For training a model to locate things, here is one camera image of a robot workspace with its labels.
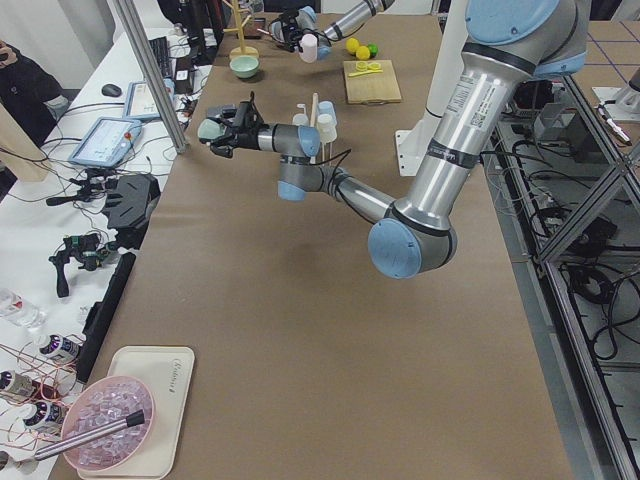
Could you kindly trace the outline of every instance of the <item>lemon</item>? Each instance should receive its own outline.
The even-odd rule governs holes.
[[[356,50],[356,58],[358,60],[369,60],[370,57],[371,51],[369,50],[369,47],[362,45]]]
[[[350,38],[347,40],[347,43],[345,44],[345,48],[347,49],[347,52],[349,52],[351,55],[356,54],[356,50],[358,50],[358,47],[360,47],[360,42],[358,41],[357,38]]]

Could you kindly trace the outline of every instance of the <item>pink container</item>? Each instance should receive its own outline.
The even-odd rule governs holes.
[[[62,440],[126,417],[142,409],[145,423],[64,452],[77,470],[105,472],[126,462],[151,430],[155,405],[149,389],[128,376],[106,377],[88,387],[69,409],[62,425]]]

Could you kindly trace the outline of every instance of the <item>white desk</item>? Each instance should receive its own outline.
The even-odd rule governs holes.
[[[148,38],[169,36],[166,29],[149,29]],[[172,45],[180,43],[180,38],[169,36]],[[172,56],[184,55],[183,47],[172,48]],[[211,67],[200,67],[196,72],[194,90],[204,84]],[[142,72],[136,62],[135,56],[126,35],[122,35],[115,42],[112,49],[98,66],[85,87],[75,99],[71,107],[88,105],[101,102],[124,102],[129,82],[142,80]],[[119,98],[105,97],[101,93],[102,86],[106,83],[114,83],[122,88],[123,95]],[[176,108],[180,102],[176,98]],[[59,129],[54,129],[50,139],[59,137],[82,138],[94,121],[101,116],[120,117],[122,106],[95,106],[82,108],[69,112],[59,122]],[[44,146],[46,152],[50,152],[57,142]],[[64,142],[66,145],[55,148],[50,154],[53,159],[66,160],[75,148],[75,142]],[[160,188],[164,187],[166,175],[171,170],[172,160],[175,157],[171,140],[167,137],[167,131],[160,121],[147,123],[136,141],[135,152],[137,155],[128,161],[123,167],[131,172],[151,172],[158,175]],[[69,164],[53,162],[53,168],[63,178],[75,177],[81,167],[69,168]],[[70,295],[66,298],[58,298],[56,295],[56,271],[48,261],[65,235],[81,235],[98,228],[107,232],[107,218],[98,213],[82,215],[80,210],[68,203],[56,207],[48,207],[44,200],[26,203],[15,197],[27,200],[44,199],[55,195],[72,195],[78,189],[71,185],[66,193],[61,193],[61,182],[49,174],[43,182],[26,183],[18,181],[0,203],[0,285],[6,286],[24,298],[39,305],[48,314],[47,322],[42,326],[41,333],[60,333],[63,335],[80,335],[84,320],[94,302],[101,301],[106,291],[109,279],[115,270],[118,257],[113,255],[113,260],[96,271],[87,272],[78,270],[78,263],[71,260],[65,267],[65,274],[69,283]],[[82,204],[91,212],[99,212],[102,201],[93,201],[90,204]],[[109,240],[113,240],[115,231],[108,231]],[[8,322],[2,324],[0,344],[13,348],[22,348],[31,341],[30,335],[23,329],[14,327]],[[0,351],[0,368],[14,369],[16,362],[13,357],[4,351]],[[0,412],[8,407],[0,400]],[[0,416],[0,428],[7,428],[15,416],[8,412]],[[0,431],[0,442],[4,442],[6,434]],[[28,457],[32,452],[17,450],[7,447],[14,458]],[[20,470],[5,470],[0,472],[0,480],[21,479],[46,479],[49,476],[55,458],[41,462],[31,474],[24,474]]]

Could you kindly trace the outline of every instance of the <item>person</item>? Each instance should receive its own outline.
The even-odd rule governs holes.
[[[38,147],[69,105],[52,75],[3,40],[0,40],[0,102]]]

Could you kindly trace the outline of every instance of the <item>lime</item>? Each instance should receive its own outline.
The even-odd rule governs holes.
[[[371,58],[376,58],[376,55],[378,54],[378,46],[375,43],[370,43],[367,45],[367,48],[371,53]]]

